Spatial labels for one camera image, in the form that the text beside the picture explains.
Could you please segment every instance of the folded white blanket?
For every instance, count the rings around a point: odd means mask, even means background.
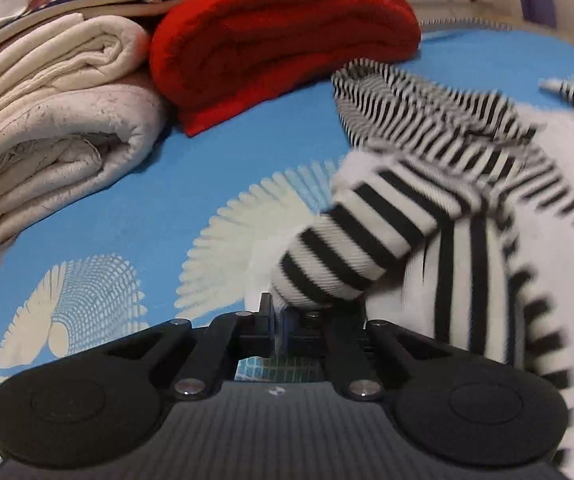
[[[0,242],[110,186],[149,153],[165,106],[146,74],[123,77],[147,44],[126,18],[74,14],[0,52]]]

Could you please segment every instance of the bed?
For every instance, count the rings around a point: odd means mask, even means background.
[[[574,75],[574,47],[526,32],[453,32],[426,37],[404,66],[563,107],[538,80]],[[348,148],[329,82],[193,139],[172,128],[132,174],[0,246],[0,383],[173,317],[201,326],[243,308],[254,241],[324,209]],[[244,363],[239,378],[275,379],[266,364]],[[317,375],[303,363],[282,372]]]

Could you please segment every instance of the folded red blanket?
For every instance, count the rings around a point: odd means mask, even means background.
[[[357,57],[408,59],[405,0],[186,0],[154,33],[149,65],[194,136]]]

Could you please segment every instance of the mesh pattern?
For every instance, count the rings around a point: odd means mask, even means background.
[[[234,379],[267,383],[312,383],[323,380],[323,370],[314,359],[250,357],[238,363]]]
[[[136,270],[115,254],[67,264],[53,322],[67,327],[69,354],[147,328]]]

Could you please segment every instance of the metal screw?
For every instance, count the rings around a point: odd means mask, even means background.
[[[200,379],[181,379],[174,387],[179,394],[193,396],[205,390],[205,383]]]
[[[378,396],[381,390],[382,388],[378,383],[368,379],[359,379],[349,385],[350,393],[360,400],[372,399]]]

